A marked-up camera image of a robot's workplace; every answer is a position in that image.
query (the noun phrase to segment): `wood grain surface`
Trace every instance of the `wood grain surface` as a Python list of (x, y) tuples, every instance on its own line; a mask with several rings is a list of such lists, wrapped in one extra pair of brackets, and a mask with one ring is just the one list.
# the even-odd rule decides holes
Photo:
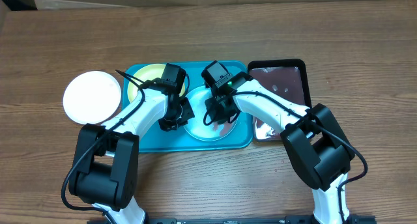
[[(135, 63), (300, 58), (369, 174), (352, 213), (417, 223), (417, 1), (10, 12), (0, 36), (0, 222), (85, 223), (60, 198), (80, 125), (65, 87)], [(352, 161), (350, 175), (362, 164)], [(311, 214), (310, 189), (281, 143), (140, 154), (135, 197), (151, 217)], [(77, 197), (70, 201), (83, 205)]]

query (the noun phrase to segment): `black wire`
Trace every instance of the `black wire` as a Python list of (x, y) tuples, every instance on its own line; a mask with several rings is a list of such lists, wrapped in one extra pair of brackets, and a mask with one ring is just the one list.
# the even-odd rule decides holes
[(235, 117), (233, 117), (233, 119), (232, 119), (232, 120), (230, 120), (230, 118), (229, 118), (229, 119), (227, 119), (227, 123), (229, 123), (229, 124), (234, 123), (234, 121), (235, 121), (235, 120), (237, 120), (237, 118), (239, 117), (240, 112), (241, 112), (241, 111), (238, 111), (238, 112), (236, 113)]
[(99, 211), (103, 213), (103, 216), (106, 216), (110, 223), (115, 223), (115, 220), (113, 219), (113, 217), (108, 213), (108, 211), (106, 211), (103, 208), (97, 208), (97, 207), (79, 207), (79, 206), (74, 206), (72, 204), (70, 204), (66, 197), (65, 197), (65, 191), (66, 191), (66, 187), (69, 183), (70, 180), (70, 176), (72, 175), (72, 173), (75, 171), (75, 169), (78, 167), (78, 165), (81, 163), (81, 161), (87, 156), (88, 153), (90, 153), (90, 151), (92, 151), (93, 149), (96, 149), (96, 146), (98, 145), (99, 142), (103, 141), (103, 139), (105, 139), (113, 130), (115, 130), (117, 127), (119, 127), (121, 124), (123, 124), (129, 117), (131, 117), (143, 104), (143, 102), (145, 101), (145, 93), (143, 92), (142, 88), (140, 88), (140, 86), (135, 82), (132, 81), (132, 79), (130, 79), (131, 77), (141, 81), (139, 79), (137, 79), (136, 77), (131, 76), (130, 74), (126, 74), (124, 72), (121, 72), (119, 70), (116, 70), (116, 72), (118, 72), (121, 76), (123, 76), (124, 78), (126, 78), (128, 81), (132, 82), (135, 86), (137, 86), (138, 90), (141, 92), (142, 94), (142, 99), (141, 101), (138, 103), (138, 105), (133, 108), (133, 110), (131, 110), (131, 112), (129, 112), (125, 117), (121, 118), (120, 121), (118, 121), (118, 123), (116, 123), (114, 126), (112, 126), (110, 129), (106, 130), (105, 133), (103, 133), (85, 152), (84, 154), (78, 159), (78, 161), (74, 164), (74, 166), (69, 170), (68, 174), (66, 175), (64, 182), (63, 182), (63, 186), (61, 189), (61, 199), (63, 200), (63, 203), (65, 204), (65, 206), (69, 209), (72, 210), (77, 210), (77, 211)]
[[(217, 100), (217, 104), (218, 103), (220, 103), (220, 102), (222, 102), (222, 101), (224, 101), (224, 100), (226, 100), (226, 99), (228, 99), (228, 98), (230, 98), (230, 96), (225, 96), (225, 97), (223, 97), (223, 98), (220, 98), (219, 100)], [(206, 123), (206, 120), (207, 120), (207, 116), (209, 115), (209, 113), (210, 113), (210, 111), (213, 109), (213, 107), (215, 106), (216, 104), (212, 104), (210, 107), (209, 107), (209, 109), (206, 111), (206, 113), (204, 114), (204, 117), (203, 117), (203, 124), (205, 125), (205, 126), (210, 126), (215, 120), (216, 120), (216, 117), (217, 117), (217, 115), (218, 115), (218, 112), (216, 111), (216, 113), (214, 114), (214, 117), (213, 117), (213, 119), (211, 119), (211, 121), (209, 122), (209, 123)]]
[(185, 76), (187, 77), (188, 84), (187, 84), (187, 88), (185, 89), (184, 94), (182, 94), (181, 98), (184, 98), (188, 94), (188, 89), (190, 89), (190, 77), (187, 73), (185, 73)]
[(120, 74), (122, 77), (126, 78), (128, 81), (130, 81), (130, 82), (131, 82), (133, 85), (135, 85), (137, 88), (139, 88), (139, 85), (138, 85), (135, 81), (132, 81), (132, 79), (131, 79), (131, 78), (133, 78), (134, 80), (139, 81), (139, 82), (141, 82), (141, 83), (144, 83), (144, 81), (140, 80), (139, 78), (137, 78), (137, 77), (135, 77), (135, 76), (133, 76), (133, 75), (127, 74), (127, 73), (122, 72), (122, 71), (120, 71), (120, 70), (116, 70), (116, 72), (117, 72), (118, 74)]
[[(342, 224), (344, 224), (345, 223), (345, 218), (344, 218), (343, 209), (342, 209), (342, 203), (341, 203), (341, 190), (342, 190), (342, 187), (344, 185), (348, 184), (349, 182), (353, 182), (353, 181), (356, 181), (358, 179), (361, 179), (361, 178), (363, 178), (367, 174), (368, 166), (367, 166), (367, 162), (366, 162), (365, 158), (363, 157), (363, 155), (361, 155), (361, 153), (356, 148), (354, 148), (352, 145), (346, 143), (344, 140), (342, 140), (338, 136), (334, 135), (332, 132), (329, 132), (328, 130), (324, 129), (322, 126), (319, 126), (316, 122), (312, 122), (312, 121), (306, 119), (305, 117), (303, 117), (303, 116), (295, 113), (292, 109), (289, 109), (288, 107), (285, 107), (283, 104), (279, 103), (277, 100), (275, 100), (271, 96), (269, 96), (267, 94), (264, 94), (264, 93), (261, 93), (261, 92), (257, 92), (257, 91), (256, 92), (255, 91), (241, 91), (241, 92), (233, 93), (231, 96), (238, 96), (238, 95), (241, 95), (241, 94), (254, 94), (256, 96), (262, 96), (262, 97), (270, 100), (271, 102), (273, 102), (274, 104), (280, 106), (282, 109), (284, 109), (284, 111), (288, 112), (292, 116), (297, 117), (299, 119), (306, 120), (306, 122), (308, 122), (308, 124), (312, 125), (317, 130), (320, 130), (320, 131), (328, 134), (330, 137), (333, 137), (334, 139), (336, 139), (337, 141), (339, 141), (339, 143), (341, 143), (343, 146), (351, 149), (359, 157), (360, 161), (364, 164), (364, 170), (362, 171), (362, 173), (360, 175), (354, 176), (353, 178), (350, 178), (350, 179), (347, 179), (347, 180), (343, 181), (338, 186), (339, 213), (340, 213), (340, 216), (341, 216)], [(219, 99), (217, 101), (217, 103), (220, 103), (220, 102), (224, 101), (227, 98), (230, 98), (230, 96), (226, 96), (226, 97), (223, 97), (223, 98)], [(209, 114), (209, 111), (212, 109), (213, 106), (214, 106), (214, 104), (211, 105), (211, 107), (207, 110), (207, 112), (204, 115), (204, 119), (203, 119), (203, 124), (204, 125), (206, 125), (205, 120), (207, 118), (207, 115)]]

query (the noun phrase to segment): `round white plate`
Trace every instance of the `round white plate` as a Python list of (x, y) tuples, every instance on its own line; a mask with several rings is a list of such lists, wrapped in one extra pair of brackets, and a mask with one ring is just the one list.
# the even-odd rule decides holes
[(86, 72), (68, 85), (63, 105), (71, 120), (96, 124), (109, 118), (119, 107), (121, 89), (117, 80), (101, 71)]
[[(190, 91), (186, 97), (190, 102), (195, 117), (188, 120), (188, 124), (184, 126), (184, 129), (192, 137), (202, 141), (215, 141), (226, 137), (232, 132), (233, 128), (235, 128), (237, 120), (232, 124), (227, 122), (221, 125), (214, 122), (210, 126), (205, 126), (203, 124), (203, 118), (207, 112), (205, 100), (212, 97), (210, 89), (205, 88), (205, 86), (197, 87)], [(211, 121), (210, 116), (207, 116), (206, 121)]]

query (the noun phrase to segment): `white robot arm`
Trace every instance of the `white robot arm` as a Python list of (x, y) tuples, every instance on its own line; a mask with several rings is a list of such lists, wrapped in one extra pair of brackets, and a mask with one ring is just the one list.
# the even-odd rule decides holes
[[(128, 79), (132, 77), (119, 73)], [(112, 224), (144, 222), (145, 212), (133, 198), (139, 139), (156, 121), (162, 130), (170, 131), (194, 117), (188, 99), (179, 96), (185, 77), (181, 67), (167, 64), (162, 77), (141, 84), (134, 101), (116, 117), (101, 126), (84, 125), (78, 136), (73, 168), (63, 184), (61, 196), (67, 207), (101, 211)], [(113, 157), (112, 166), (94, 161), (94, 155), (104, 154)], [(95, 208), (69, 204), (65, 198), (67, 184), (72, 195)]]
[[(281, 133), (294, 170), (312, 188), (316, 221), (320, 224), (343, 223), (339, 212), (338, 187), (347, 179), (349, 162), (354, 154), (340, 144), (332, 145), (334, 142), (328, 136), (323, 137), (317, 144), (310, 145), (309, 139), (314, 134), (311, 130), (314, 129), (300, 119), (306, 117), (309, 107), (294, 104), (277, 96), (248, 74), (240, 73), (232, 76), (222, 64), (217, 62), (206, 67), (201, 75), (212, 89), (214, 96), (213, 100), (206, 102), (208, 113), (213, 109), (220, 112), (220, 114), (211, 112), (210, 117), (213, 119), (230, 117), (235, 114), (230, 110), (230, 106), (234, 104), (237, 111), (251, 114)], [(233, 103), (227, 101), (224, 101), (226, 104), (220, 103), (225, 96), (233, 97)], [(333, 115), (325, 106), (318, 105), (313, 108), (311, 116), (316, 124), (333, 125), (333, 130), (339, 133), (340, 137), (345, 138)], [(346, 207), (344, 188), (341, 192), (341, 201), (346, 220), (349, 210)]]

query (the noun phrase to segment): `blue tray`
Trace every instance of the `blue tray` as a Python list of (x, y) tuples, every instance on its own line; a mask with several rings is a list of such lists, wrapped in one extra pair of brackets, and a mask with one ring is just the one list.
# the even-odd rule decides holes
[[(204, 85), (201, 77), (203, 69), (212, 61), (171, 63), (181, 66), (190, 77), (190, 90)], [(220, 61), (229, 72), (237, 74), (247, 72), (244, 64), (240, 61)], [(135, 64), (126, 73), (134, 75), (139, 69), (149, 64)], [(127, 95), (128, 81), (123, 82), (122, 108), (129, 104)], [(156, 122), (140, 140), (139, 152), (183, 152), (196, 150), (218, 150), (244, 148), (252, 141), (252, 116), (242, 113), (237, 119), (236, 126), (226, 137), (217, 141), (206, 142), (189, 135), (184, 127), (170, 132), (164, 132)]]

